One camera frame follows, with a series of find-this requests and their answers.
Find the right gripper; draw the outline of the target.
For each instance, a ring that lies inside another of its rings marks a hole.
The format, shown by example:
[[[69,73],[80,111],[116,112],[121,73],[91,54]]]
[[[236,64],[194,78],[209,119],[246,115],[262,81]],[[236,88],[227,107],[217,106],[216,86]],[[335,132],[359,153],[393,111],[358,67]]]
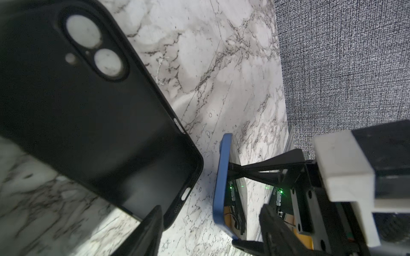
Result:
[[[327,256],[366,256],[368,247],[348,203],[332,203],[322,184],[316,161],[293,149],[248,165],[228,164],[228,180],[248,178],[279,186],[291,197],[296,231],[312,238],[311,250]]]

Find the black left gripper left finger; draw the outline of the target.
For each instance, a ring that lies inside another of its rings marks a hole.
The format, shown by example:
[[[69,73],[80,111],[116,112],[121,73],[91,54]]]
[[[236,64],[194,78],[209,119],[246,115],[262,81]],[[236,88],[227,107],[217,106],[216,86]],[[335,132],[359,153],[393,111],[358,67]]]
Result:
[[[163,233],[163,214],[157,205],[112,253],[112,256],[157,256]]]

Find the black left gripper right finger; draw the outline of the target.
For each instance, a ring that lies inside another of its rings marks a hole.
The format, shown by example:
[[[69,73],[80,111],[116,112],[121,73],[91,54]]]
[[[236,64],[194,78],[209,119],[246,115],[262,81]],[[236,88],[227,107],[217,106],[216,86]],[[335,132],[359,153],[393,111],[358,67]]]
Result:
[[[323,251],[309,250],[290,231],[272,206],[263,205],[259,214],[264,253],[266,256],[326,256]]]

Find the blue phone black screen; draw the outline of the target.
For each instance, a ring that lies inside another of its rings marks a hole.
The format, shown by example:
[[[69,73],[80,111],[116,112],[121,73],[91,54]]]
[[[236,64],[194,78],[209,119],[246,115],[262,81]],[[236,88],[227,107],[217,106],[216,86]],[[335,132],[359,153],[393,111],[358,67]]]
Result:
[[[247,238],[247,186],[244,178],[228,176],[228,165],[240,165],[234,135],[226,133],[220,142],[216,186],[212,207],[215,225],[233,240]]]

